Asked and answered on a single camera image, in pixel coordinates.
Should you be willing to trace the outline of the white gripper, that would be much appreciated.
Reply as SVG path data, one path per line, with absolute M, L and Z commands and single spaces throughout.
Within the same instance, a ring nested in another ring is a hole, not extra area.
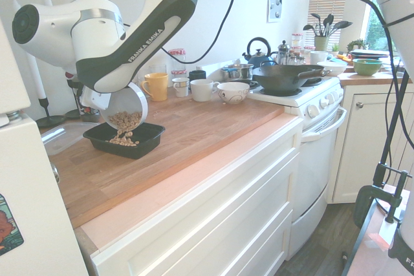
M 80 103 L 84 107 L 90 107 L 97 110 L 106 110 L 111 99 L 110 93 L 99 93 L 88 87 L 83 87 Z

